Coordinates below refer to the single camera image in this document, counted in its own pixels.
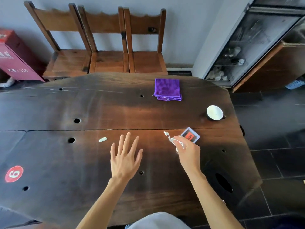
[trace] person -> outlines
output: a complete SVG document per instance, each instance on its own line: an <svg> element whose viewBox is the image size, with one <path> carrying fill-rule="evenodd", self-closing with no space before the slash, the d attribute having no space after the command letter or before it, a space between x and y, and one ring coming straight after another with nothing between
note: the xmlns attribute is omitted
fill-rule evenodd
<svg viewBox="0 0 305 229"><path fill-rule="evenodd" d="M212 189L206 177L201 172L200 147L184 137L175 136L174 138L180 163L193 185L211 229L242 229L242 225ZM135 138L128 152L129 140L130 132L127 133L125 140L124 135L121 135L117 153L115 152L115 143L112 144L110 149L112 177L104 192L87 212L76 229L103 229L107 227L116 203L122 195L128 181L137 172L143 156L143 150L140 149L135 158L139 137L137 136ZM180 219L166 212L148 215L132 225L128 225L128 229L139 228L189 229Z"/></svg>

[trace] blue basket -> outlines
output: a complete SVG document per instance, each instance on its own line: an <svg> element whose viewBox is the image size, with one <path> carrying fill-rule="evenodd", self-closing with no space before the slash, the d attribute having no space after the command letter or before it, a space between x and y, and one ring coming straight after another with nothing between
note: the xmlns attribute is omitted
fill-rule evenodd
<svg viewBox="0 0 305 229"><path fill-rule="evenodd" d="M286 85L285 87L288 88L288 89L290 89L290 90L292 90L292 89L296 89L296 88L298 88L298 87L300 87L300 86L302 86L302 85L304 85L304 84L305 84L304 81L295 80L295 81L293 81L292 83Z"/></svg>

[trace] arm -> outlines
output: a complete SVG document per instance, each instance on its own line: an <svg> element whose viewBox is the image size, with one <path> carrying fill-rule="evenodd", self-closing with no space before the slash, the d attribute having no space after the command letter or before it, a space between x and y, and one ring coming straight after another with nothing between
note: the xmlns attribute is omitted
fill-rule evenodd
<svg viewBox="0 0 305 229"><path fill-rule="evenodd" d="M142 159L143 150L141 149L135 160L135 150L139 137L135 138L128 153L129 139L130 132L127 133L125 141L124 135L121 135L117 155L115 153L115 144L112 144L110 150L112 177L102 195L87 212L76 229L103 229L107 227L116 203L121 197L128 181L137 172Z"/></svg>
<svg viewBox="0 0 305 229"><path fill-rule="evenodd" d="M243 229L201 172L200 147L184 137L174 138L184 144L183 148L179 142L174 141L181 165L193 185L211 229Z"/></svg>

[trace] wooden chair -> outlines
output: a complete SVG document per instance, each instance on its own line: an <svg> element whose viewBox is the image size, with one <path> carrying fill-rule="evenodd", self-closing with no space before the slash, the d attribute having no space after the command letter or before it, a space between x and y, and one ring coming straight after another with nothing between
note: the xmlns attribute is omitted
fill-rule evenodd
<svg viewBox="0 0 305 229"><path fill-rule="evenodd" d="M130 73L160 73L168 75L162 56L162 43L165 28L166 10L162 9L158 16L138 17L131 15L124 8L126 37L129 54ZM132 34L158 34L157 51L133 51Z"/></svg>
<svg viewBox="0 0 305 229"><path fill-rule="evenodd" d="M83 31L76 5L69 4L70 11L68 12L56 9L51 11L36 9L31 1L25 1L24 5L55 51L43 77L49 80L56 80L88 74L91 49ZM86 49L60 49L50 30L79 32Z"/></svg>
<svg viewBox="0 0 305 229"><path fill-rule="evenodd" d="M99 14L90 14L85 11L83 6L78 6L78 11L92 49L89 72L129 72L123 8L119 7L118 13L114 15L107 15L103 12ZM93 33L121 34L123 51L98 51Z"/></svg>

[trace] forearm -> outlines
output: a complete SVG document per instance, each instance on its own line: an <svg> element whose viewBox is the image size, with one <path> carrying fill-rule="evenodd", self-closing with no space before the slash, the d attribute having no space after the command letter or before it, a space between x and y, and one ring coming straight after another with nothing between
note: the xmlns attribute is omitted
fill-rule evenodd
<svg viewBox="0 0 305 229"><path fill-rule="evenodd" d="M119 178L111 178L102 195L90 208L76 229L106 228L126 185L126 181Z"/></svg>
<svg viewBox="0 0 305 229"><path fill-rule="evenodd" d="M189 175L211 229L243 228L201 172Z"/></svg>

